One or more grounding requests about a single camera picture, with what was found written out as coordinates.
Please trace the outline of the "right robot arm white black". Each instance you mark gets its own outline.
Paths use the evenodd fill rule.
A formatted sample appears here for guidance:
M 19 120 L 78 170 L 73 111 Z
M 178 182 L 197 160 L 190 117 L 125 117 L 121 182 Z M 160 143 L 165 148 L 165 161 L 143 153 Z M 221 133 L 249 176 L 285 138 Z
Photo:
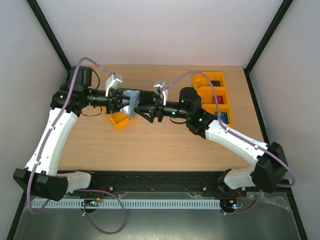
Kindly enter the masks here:
M 165 101 L 156 92 L 141 90 L 134 111 L 150 123 L 155 118 L 159 122 L 164 117 L 185 119 L 186 127 L 194 135 L 218 143 L 245 159 L 249 167 L 227 169 L 220 176 L 218 191 L 224 196 L 247 187 L 272 193 L 287 172 L 281 145 L 251 139 L 220 122 L 216 115 L 202 108 L 202 99 L 193 87 L 184 87 L 176 102 Z

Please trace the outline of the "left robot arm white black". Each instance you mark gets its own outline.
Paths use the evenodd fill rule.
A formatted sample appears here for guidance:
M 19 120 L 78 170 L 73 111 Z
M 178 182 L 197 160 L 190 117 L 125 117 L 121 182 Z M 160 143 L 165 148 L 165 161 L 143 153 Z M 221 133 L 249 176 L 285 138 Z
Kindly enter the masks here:
M 112 73 L 105 89 L 93 89 L 91 67 L 73 66 L 65 82 L 52 96 L 49 118 L 40 142 L 23 169 L 17 168 L 13 179 L 31 195 L 53 201 L 61 200 L 68 192 L 85 189 L 90 185 L 91 174 L 86 171 L 58 174 L 58 163 L 68 135 L 87 106 L 105 107 L 116 112 L 127 107 L 129 97 L 117 93 L 123 82 L 118 73 Z

